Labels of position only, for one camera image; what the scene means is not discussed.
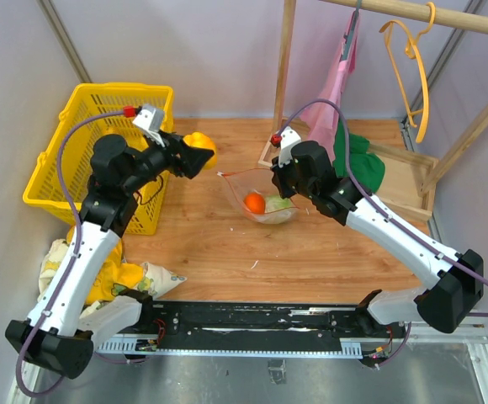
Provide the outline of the clear zip bag orange zipper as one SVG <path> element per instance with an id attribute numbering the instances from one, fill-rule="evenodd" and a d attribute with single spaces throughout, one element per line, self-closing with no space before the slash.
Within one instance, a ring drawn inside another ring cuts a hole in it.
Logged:
<path id="1" fill-rule="evenodd" d="M 265 168 L 240 172 L 221 172 L 222 189 L 230 205 L 250 221 L 278 225 L 290 221 L 298 212 L 291 199 L 282 198 Z"/>

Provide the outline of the orange fruit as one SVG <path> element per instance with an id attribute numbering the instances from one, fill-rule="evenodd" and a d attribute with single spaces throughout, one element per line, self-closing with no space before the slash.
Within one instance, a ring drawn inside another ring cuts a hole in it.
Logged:
<path id="1" fill-rule="evenodd" d="M 246 208 L 256 215 L 262 215 L 266 211 L 266 200 L 259 194 L 252 192 L 244 198 Z"/>

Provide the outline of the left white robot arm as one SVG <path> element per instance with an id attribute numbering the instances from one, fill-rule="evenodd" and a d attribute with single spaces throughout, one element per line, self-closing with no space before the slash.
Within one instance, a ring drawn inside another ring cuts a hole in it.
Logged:
<path id="1" fill-rule="evenodd" d="M 6 339 L 19 354 L 18 368 L 28 362 L 75 379 L 94 350 L 118 332 L 132 328 L 143 333 L 154 327 L 152 297 L 130 287 L 93 314 L 81 313 L 98 272 L 138 207 L 135 193 L 165 171 L 194 178 L 214 155 L 207 146 L 168 133 L 144 151 L 129 147 L 119 135 L 96 141 L 88 195 L 81 208 L 73 209 L 79 224 L 61 266 L 26 320 L 12 320 L 6 329 Z"/>

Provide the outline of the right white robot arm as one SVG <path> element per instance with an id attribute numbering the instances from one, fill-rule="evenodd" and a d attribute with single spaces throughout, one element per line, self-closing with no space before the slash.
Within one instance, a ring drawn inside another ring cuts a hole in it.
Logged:
<path id="1" fill-rule="evenodd" d="M 378 243 L 422 283 L 419 288 L 369 293 L 359 305 L 357 329 L 373 337 L 394 322 L 424 321 L 440 332 L 454 332 L 483 295 L 477 280 L 483 274 L 482 257 L 436 242 L 378 196 L 360 192 L 350 178 L 338 178 L 317 142 L 280 138 L 278 146 L 271 169 L 282 197 L 306 197 L 322 215 Z"/>

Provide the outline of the green cabbage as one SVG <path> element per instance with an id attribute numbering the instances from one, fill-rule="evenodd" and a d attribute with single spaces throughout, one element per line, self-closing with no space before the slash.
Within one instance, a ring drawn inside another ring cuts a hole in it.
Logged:
<path id="1" fill-rule="evenodd" d="M 282 224 L 289 221 L 298 211 L 291 199 L 283 199 L 274 194 L 265 197 L 265 223 Z"/>

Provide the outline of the yellow bell pepper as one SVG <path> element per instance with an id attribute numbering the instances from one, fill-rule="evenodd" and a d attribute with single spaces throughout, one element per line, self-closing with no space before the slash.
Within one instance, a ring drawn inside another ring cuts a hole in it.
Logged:
<path id="1" fill-rule="evenodd" d="M 211 150 L 214 153 L 214 155 L 205 164 L 204 169 L 212 169 L 216 166 L 218 161 L 217 147 L 207 135 L 202 132 L 195 131 L 186 135 L 183 139 L 188 146 Z"/>

